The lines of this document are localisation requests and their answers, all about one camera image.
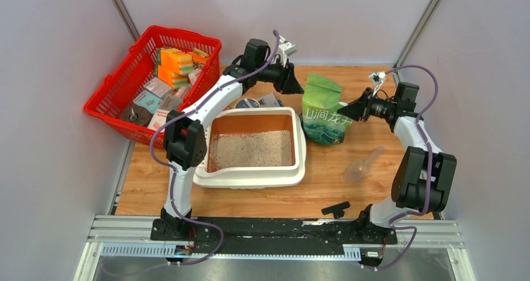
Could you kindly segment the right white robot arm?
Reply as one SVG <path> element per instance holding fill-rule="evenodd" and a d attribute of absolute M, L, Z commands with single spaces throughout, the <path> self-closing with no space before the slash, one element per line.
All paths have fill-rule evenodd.
<path fill-rule="evenodd" d="M 409 215 L 440 212 L 447 205 L 457 159 L 432 143 L 422 115 L 414 111 L 418 91 L 419 86 L 404 82 L 392 97 L 381 99 L 367 88 L 337 111 L 354 121 L 384 119 L 405 150 L 390 196 L 368 205 L 357 218 L 356 233 L 363 242 L 374 242 L 381 232 L 391 231 L 392 223 Z"/>

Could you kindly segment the clear plastic scoop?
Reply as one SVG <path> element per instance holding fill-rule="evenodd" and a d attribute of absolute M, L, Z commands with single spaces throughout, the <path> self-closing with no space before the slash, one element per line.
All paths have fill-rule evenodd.
<path fill-rule="evenodd" d="M 354 184 L 362 180 L 370 171 L 371 164 L 385 151 L 383 146 L 375 148 L 367 157 L 358 159 L 348 165 L 343 173 L 343 180 Z"/>

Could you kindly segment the green cat litter bag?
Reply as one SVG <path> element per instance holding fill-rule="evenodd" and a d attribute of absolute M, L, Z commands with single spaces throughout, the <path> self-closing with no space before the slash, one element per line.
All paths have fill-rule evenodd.
<path fill-rule="evenodd" d="M 343 88 L 319 74 L 310 73 L 302 95 L 302 128 L 310 141 L 336 145 L 344 141 L 353 120 L 340 115 Z"/>

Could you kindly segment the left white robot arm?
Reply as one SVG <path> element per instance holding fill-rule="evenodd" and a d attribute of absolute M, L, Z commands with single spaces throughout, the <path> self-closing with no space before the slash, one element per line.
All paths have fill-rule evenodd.
<path fill-rule="evenodd" d="M 171 111 L 164 125 L 163 147 L 170 183 L 159 222 L 176 240 L 191 232 L 191 187 L 196 167 L 206 156 L 205 129 L 232 101 L 257 82 L 269 82 L 280 94 L 304 92 L 294 75 L 289 56 L 297 51 L 291 41 L 279 36 L 274 48 L 266 41 L 250 39 L 243 54 L 225 68 L 215 85 L 183 111 Z"/>

